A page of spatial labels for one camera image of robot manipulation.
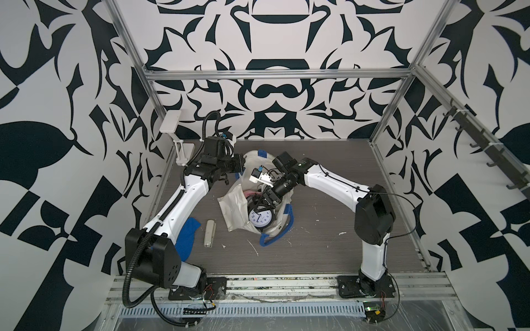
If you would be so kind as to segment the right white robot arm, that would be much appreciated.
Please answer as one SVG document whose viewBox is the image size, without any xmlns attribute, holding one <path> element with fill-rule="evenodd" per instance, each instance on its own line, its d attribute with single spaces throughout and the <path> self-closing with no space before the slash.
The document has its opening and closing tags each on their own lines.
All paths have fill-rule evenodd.
<svg viewBox="0 0 530 331">
<path fill-rule="evenodd" d="M 395 288 L 386 267 L 386 247 L 396 214 L 384 187 L 363 186 L 329 172 L 317 161 L 298 161 L 288 153 L 273 160 L 272 170 L 263 165 L 254 168 L 249 179 L 262 186 L 248 207 L 248 219 L 258 230 L 272 225 L 274 209 L 299 185 L 319 190 L 350 208 L 355 214 L 355 232 L 362 240 L 362 263 L 356 277 L 338 277 L 339 296 L 393 296 Z"/>
</svg>

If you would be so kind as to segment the black round alarm clock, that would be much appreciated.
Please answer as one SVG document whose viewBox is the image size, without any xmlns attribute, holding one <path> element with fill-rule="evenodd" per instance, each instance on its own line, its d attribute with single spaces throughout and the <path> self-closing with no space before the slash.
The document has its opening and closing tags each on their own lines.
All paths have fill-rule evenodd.
<svg viewBox="0 0 530 331">
<path fill-rule="evenodd" d="M 251 210 L 251 201 L 248 203 L 248 220 L 260 231 L 269 227 L 275 220 L 273 207 L 269 204 L 269 210 L 264 212 L 255 212 Z"/>
</svg>

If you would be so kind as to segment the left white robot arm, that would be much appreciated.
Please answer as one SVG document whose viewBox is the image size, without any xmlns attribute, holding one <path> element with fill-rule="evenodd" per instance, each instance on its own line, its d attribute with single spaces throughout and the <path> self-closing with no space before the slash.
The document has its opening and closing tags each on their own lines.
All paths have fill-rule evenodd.
<svg viewBox="0 0 530 331">
<path fill-rule="evenodd" d="M 126 308 L 138 306 L 158 288 L 203 293 L 205 270 L 182 261 L 175 244 L 191 213 L 213 185 L 243 171 L 244 157 L 234 152 L 235 142 L 225 134 L 205 138 L 185 165 L 181 183 L 166 205 L 143 228 L 127 233 L 121 293 Z"/>
</svg>

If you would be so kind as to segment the white canvas bag blue handles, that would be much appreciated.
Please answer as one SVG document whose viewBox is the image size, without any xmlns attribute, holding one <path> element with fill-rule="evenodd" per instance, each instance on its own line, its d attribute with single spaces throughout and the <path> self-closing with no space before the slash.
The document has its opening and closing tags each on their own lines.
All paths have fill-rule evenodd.
<svg viewBox="0 0 530 331">
<path fill-rule="evenodd" d="M 293 193 L 285 195 L 280 202 L 268 202 L 262 197 L 282 176 L 273 165 L 274 158 L 264 150 L 247 152 L 244 171 L 237 173 L 235 183 L 218 199 L 228 231 L 259 234 L 262 247 L 283 238 L 295 221 L 291 205 Z"/>
</svg>

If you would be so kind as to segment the pink alarm clock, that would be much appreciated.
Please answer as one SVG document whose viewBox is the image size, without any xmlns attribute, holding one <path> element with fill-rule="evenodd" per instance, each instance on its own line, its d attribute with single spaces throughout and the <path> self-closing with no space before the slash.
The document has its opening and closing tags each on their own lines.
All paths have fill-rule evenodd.
<svg viewBox="0 0 530 331">
<path fill-rule="evenodd" d="M 262 194 L 261 192 L 254 190 L 245 190 L 243 193 L 246 198 Z"/>
</svg>

